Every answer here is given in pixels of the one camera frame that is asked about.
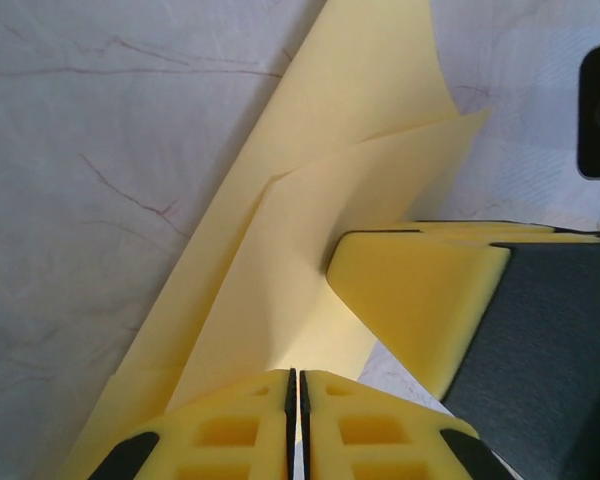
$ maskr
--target black rubber pad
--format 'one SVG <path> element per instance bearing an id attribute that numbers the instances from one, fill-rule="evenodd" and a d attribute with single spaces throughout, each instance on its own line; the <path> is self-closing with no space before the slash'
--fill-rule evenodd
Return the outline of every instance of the black rubber pad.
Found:
<path id="1" fill-rule="evenodd" d="M 504 246 L 443 403 L 523 478 L 600 478 L 600 244 Z"/>
<path id="2" fill-rule="evenodd" d="M 489 447 L 477 438 L 452 428 L 441 430 L 440 435 L 472 480 L 513 480 Z"/>
<path id="3" fill-rule="evenodd" d="M 304 479 L 311 480 L 311 400 L 307 373 L 300 372 L 300 426 L 302 427 L 302 456 Z"/>
<path id="4" fill-rule="evenodd" d="M 160 441 L 154 432 L 145 432 L 116 445 L 89 480 L 133 480 Z"/>
<path id="5" fill-rule="evenodd" d="M 297 386 L 296 369 L 289 370 L 287 381 L 287 394 L 284 399 L 284 413 L 287 417 L 286 442 L 287 442 L 287 479 L 293 480 L 293 462 L 296 453 L 296 421 L 297 421 Z"/>

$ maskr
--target yellow paper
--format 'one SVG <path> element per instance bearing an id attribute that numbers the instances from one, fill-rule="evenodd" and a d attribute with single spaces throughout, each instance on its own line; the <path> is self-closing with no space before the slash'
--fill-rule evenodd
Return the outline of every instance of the yellow paper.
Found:
<path id="1" fill-rule="evenodd" d="M 180 373 L 172 368 L 112 376 L 58 478 L 89 478 L 125 435 L 164 413 Z"/>
<path id="2" fill-rule="evenodd" d="M 484 119 L 457 117 L 364 142 L 275 182 L 168 408 L 275 368 L 320 366 L 357 378 L 374 337 L 334 299 L 324 276 L 330 252 L 347 231 L 400 219 L 460 163 Z"/>
<path id="3" fill-rule="evenodd" d="M 120 371 L 184 365 L 272 178 L 378 134 L 455 115 L 427 0 L 329 0 Z"/>

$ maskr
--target dark gray surface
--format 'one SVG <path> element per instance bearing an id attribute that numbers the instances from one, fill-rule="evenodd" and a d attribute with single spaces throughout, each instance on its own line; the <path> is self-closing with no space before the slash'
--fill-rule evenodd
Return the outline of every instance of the dark gray surface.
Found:
<path id="1" fill-rule="evenodd" d="M 600 245 L 516 245 L 444 404 L 522 477 L 600 468 Z"/>

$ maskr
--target white surface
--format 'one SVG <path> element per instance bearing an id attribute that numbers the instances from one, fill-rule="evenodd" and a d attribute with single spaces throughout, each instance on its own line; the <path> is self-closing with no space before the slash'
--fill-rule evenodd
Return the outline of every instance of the white surface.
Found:
<path id="1" fill-rule="evenodd" d="M 0 1 L 0 479 L 51 478 L 324 0 Z M 600 0 L 434 0 L 464 111 L 445 216 L 595 228 L 577 71 Z M 362 380 L 416 398 L 381 347 Z"/>

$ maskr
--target yellow plastic part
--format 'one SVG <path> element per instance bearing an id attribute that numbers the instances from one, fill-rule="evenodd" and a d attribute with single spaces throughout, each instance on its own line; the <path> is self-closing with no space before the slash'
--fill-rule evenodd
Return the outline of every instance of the yellow plastic part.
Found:
<path id="1" fill-rule="evenodd" d="M 128 438 L 160 440 L 135 480 L 286 479 L 288 378 L 273 370 L 144 424 Z"/>
<path id="2" fill-rule="evenodd" d="M 441 398 L 473 337 L 509 250 L 421 233 L 350 233 L 327 280 L 429 392 Z"/>
<path id="3" fill-rule="evenodd" d="M 471 480 L 440 430 L 464 421 L 337 375 L 306 372 L 312 480 Z"/>

